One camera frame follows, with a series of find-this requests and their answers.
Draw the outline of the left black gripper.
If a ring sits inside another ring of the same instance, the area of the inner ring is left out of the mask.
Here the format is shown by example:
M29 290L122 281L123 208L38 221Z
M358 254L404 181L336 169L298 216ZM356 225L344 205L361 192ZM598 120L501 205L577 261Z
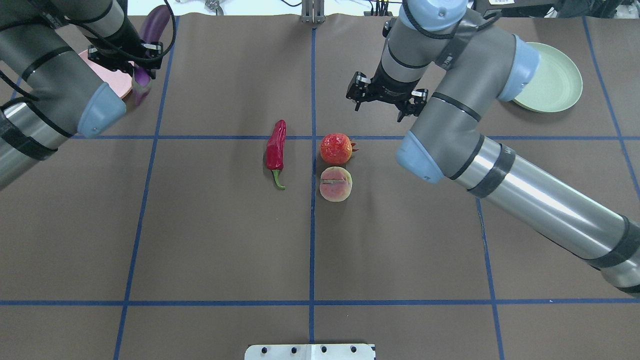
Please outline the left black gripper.
M90 45L87 48L87 57L92 62L106 68L109 71L121 71L128 73L133 77L134 66L142 65L146 70L150 68L151 79L156 79L156 72L162 68L164 57L164 43L160 41L162 53L158 56L146 57L146 46L141 41L133 50L125 50L123 47L117 47L115 44L103 39L90 39Z

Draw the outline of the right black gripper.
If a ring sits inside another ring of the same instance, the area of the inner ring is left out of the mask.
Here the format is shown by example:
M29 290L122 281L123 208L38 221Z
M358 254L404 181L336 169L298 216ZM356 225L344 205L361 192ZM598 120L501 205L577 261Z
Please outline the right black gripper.
M397 122L405 117L418 117L428 102L427 89L413 89L416 81L404 83L390 78L386 73L376 73L369 78L365 73L356 71L346 90L345 98L355 104L358 112L361 104L379 101L394 105L397 109Z

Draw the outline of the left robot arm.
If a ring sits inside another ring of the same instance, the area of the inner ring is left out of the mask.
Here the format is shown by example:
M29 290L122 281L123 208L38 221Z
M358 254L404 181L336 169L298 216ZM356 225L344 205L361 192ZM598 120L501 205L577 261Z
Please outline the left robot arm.
M18 97L1 107L1 187L54 155L76 134L93 138L121 119L126 104L89 66L132 76L138 100L169 53L160 42L176 18L168 4L153 9L142 33L125 0L3 0L1 59L30 86L1 78ZM84 60L57 34L77 27L90 42Z

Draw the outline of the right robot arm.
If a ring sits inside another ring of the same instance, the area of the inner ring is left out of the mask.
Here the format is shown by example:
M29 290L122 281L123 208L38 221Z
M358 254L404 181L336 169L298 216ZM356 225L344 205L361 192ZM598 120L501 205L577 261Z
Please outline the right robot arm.
M413 119L395 122L393 108L359 112L333 96L356 70L370 73L383 46L384 19L331 16L317 31L317 75L325 99L317 131L334 125L355 136L355 179L343 209L343 243L330 250L329 202L316 207L316 301L417 303L635 303L596 269L485 199L444 179L418 180L394 153ZM532 112L495 102L479 129L528 161L628 218L639 219L639 21L636 19L506 18L528 41L562 50L576 63L583 94L562 112Z

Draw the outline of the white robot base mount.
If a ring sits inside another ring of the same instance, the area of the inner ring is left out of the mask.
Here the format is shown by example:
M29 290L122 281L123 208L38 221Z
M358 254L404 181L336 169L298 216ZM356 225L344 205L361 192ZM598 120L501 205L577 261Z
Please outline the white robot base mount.
M247 347L245 360L375 360L374 344L254 344Z

